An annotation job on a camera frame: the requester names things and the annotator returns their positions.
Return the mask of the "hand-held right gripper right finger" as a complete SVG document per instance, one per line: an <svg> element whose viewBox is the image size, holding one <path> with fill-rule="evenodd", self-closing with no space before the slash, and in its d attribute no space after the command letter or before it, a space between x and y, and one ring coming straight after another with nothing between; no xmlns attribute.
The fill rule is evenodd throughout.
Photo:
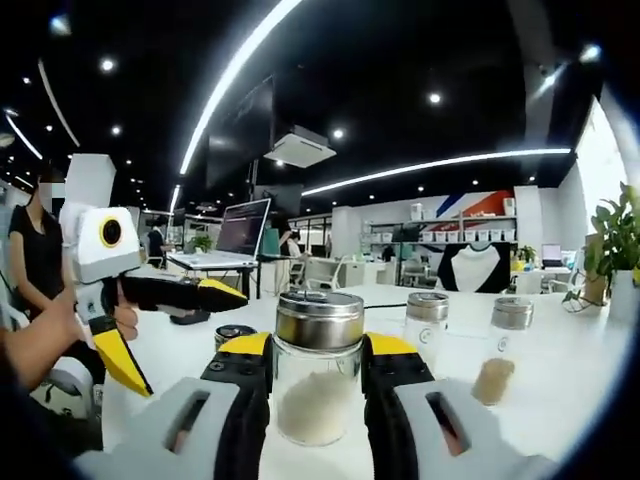
<svg viewBox="0 0 640 480"><path fill-rule="evenodd" d="M406 341L364 337L364 423L377 479L549 479L553 463L523 455L498 418L459 381L437 380Z"/></svg>

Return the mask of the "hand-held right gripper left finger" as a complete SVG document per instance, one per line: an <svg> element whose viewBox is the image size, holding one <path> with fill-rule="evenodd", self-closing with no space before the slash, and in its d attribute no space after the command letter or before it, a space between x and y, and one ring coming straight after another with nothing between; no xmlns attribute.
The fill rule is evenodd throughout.
<svg viewBox="0 0 640 480"><path fill-rule="evenodd" d="M134 417L108 452L75 460L87 479L255 479L269 424L271 336L224 343L198 378L185 377Z"/></svg>

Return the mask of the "person's left hand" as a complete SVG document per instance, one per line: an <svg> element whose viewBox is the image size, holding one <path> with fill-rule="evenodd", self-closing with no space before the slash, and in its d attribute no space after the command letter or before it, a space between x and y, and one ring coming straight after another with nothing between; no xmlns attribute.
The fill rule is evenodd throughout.
<svg viewBox="0 0 640 480"><path fill-rule="evenodd" d="M82 327L75 318L75 300L75 291L67 287L38 317L46 322L42 353L49 365L53 365L76 341L85 339ZM126 340L137 338L138 317L134 311L134 304L126 299L121 286L117 287L114 317L118 330Z"/></svg>

